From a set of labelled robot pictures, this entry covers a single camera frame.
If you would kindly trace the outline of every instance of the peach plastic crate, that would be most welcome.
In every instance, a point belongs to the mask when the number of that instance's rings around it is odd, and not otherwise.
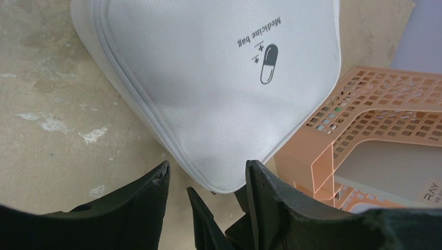
[[[334,181],[334,172],[359,143],[378,140],[442,146],[441,111],[442,75],[355,67],[276,153],[279,177],[341,208],[345,203],[342,185]],[[367,197],[359,200],[379,205]]]
[[[388,201],[386,199],[382,199],[380,197],[376,197],[371,194],[363,193],[359,190],[354,190],[350,187],[343,186],[340,193],[348,194],[349,196],[344,196],[342,199],[334,199],[333,204],[329,204],[331,206],[340,207],[342,210],[350,212],[353,207],[355,207],[357,204],[360,203],[369,203],[373,205],[377,205],[379,207],[385,207],[385,208],[398,208],[402,207],[396,203],[393,203],[391,201]]]

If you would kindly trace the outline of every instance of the pill icon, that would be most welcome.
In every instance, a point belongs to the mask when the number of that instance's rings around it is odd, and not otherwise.
[[[275,44],[267,46],[264,53],[263,68],[261,70],[262,84],[268,84],[272,80],[277,58],[278,47],[276,47]]]

